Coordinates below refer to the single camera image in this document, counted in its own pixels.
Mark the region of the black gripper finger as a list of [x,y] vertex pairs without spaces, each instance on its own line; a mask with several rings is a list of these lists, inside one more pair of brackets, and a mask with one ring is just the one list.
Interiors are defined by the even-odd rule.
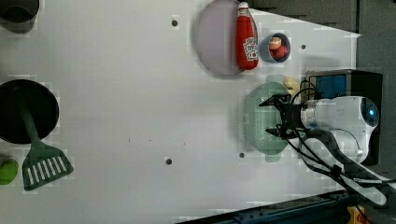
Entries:
[[278,128],[266,129],[266,131],[274,136],[280,136],[282,134]]
[[261,104],[259,104],[259,106],[269,106],[269,105],[274,105],[274,100],[275,98],[270,97],[267,100],[265,100],[264,102],[262,102]]

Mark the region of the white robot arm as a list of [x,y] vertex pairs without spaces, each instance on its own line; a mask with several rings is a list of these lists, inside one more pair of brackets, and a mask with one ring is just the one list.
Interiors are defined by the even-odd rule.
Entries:
[[299,140],[295,150],[310,170],[378,208],[395,206],[395,181],[363,165],[379,124],[373,101],[342,96],[297,105],[289,94],[276,94],[260,106],[272,106],[279,112],[281,122],[266,131],[286,141]]

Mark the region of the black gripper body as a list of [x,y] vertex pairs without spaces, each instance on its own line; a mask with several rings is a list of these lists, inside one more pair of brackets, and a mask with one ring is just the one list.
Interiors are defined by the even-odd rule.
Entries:
[[299,136],[298,130],[302,130],[304,125],[301,121],[301,106],[295,105],[290,95],[273,95],[274,107],[279,112],[281,123],[276,125],[282,134],[281,139],[293,139]]

